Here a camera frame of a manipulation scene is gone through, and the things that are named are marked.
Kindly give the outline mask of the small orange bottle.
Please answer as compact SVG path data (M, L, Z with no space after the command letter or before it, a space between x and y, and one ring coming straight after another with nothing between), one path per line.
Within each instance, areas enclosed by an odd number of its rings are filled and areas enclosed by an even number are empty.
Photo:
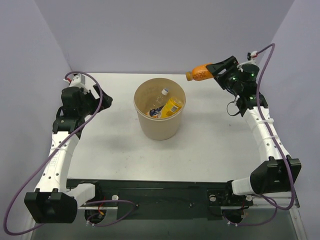
M211 63L205 63L195 67L193 70L185 73L187 81L203 81L214 78L214 76L207 69Z

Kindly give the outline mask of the yellow bottle with blue cap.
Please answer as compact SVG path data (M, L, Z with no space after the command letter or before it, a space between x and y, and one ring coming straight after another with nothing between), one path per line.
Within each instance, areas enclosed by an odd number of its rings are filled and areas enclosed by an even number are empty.
M184 105L184 102L177 97L171 97L167 103L163 106L161 113L159 114L160 119L171 117L176 114Z

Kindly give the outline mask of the clear plastic bottle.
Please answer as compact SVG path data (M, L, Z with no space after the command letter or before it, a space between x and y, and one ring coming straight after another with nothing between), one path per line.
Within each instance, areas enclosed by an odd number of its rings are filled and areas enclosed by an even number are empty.
M169 90L167 88L164 88L161 93L155 98L153 106L155 108L159 108L163 106L168 99Z

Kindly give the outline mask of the tan round bin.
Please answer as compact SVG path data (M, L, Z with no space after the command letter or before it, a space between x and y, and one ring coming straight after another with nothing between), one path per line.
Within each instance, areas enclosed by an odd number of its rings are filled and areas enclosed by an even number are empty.
M186 94L173 80L152 78L137 88L133 102L143 133L152 140L162 141L177 132Z

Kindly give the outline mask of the orange bottle with blue label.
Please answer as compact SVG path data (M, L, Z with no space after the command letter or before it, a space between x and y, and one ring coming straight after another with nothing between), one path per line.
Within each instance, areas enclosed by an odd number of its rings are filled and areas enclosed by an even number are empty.
M154 109L151 109L149 112L148 112L148 115L152 118L157 118L158 115L161 113L161 110L164 106L160 106L158 108L154 108Z

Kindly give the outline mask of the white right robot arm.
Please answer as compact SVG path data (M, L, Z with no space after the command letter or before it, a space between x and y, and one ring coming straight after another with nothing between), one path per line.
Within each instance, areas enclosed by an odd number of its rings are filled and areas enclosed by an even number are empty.
M289 192L302 168L282 145L270 117L268 103L258 91L259 67L251 60L238 63L234 56L206 66L223 89L234 95L239 114L256 141L261 164L247 178L231 182L234 195Z

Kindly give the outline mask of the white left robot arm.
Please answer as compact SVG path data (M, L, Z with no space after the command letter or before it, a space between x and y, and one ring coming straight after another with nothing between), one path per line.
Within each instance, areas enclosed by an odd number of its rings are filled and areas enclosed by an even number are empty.
M51 159L33 192L26 193L24 203L38 224L72 223L78 208L101 196L95 183L83 182L67 190L67 177L76 146L87 116L95 116L111 106L113 99L98 85L95 98L85 86L62 90L62 106L52 125Z

